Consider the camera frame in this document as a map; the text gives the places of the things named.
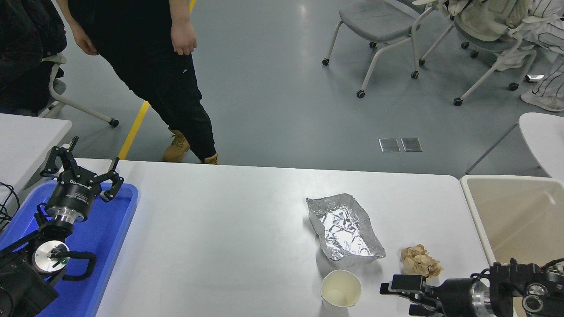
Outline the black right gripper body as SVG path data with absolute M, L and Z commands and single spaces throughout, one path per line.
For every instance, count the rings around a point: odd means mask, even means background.
M 472 278 L 447 279 L 436 289 L 445 317 L 473 317 Z

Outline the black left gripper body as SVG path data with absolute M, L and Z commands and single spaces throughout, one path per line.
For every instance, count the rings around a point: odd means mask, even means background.
M 46 213 L 55 215 L 55 211 L 66 207 L 81 217 L 90 215 L 96 196 L 101 193 L 101 185 L 93 181 L 96 173 L 92 171 L 80 170 L 78 174 L 80 178 L 75 178 L 71 170 L 60 173 L 58 183 L 46 203 Z

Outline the person's right hand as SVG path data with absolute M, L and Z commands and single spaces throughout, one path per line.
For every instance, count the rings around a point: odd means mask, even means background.
M 92 56 L 99 55 L 95 45 L 82 26 L 78 23 L 71 23 L 69 26 L 72 31 L 74 41 L 85 54 Z

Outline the person's left hand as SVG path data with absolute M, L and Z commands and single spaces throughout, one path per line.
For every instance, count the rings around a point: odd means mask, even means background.
M 178 55 L 190 55 L 197 48 L 195 30 L 189 20 L 172 22 L 171 40 Z

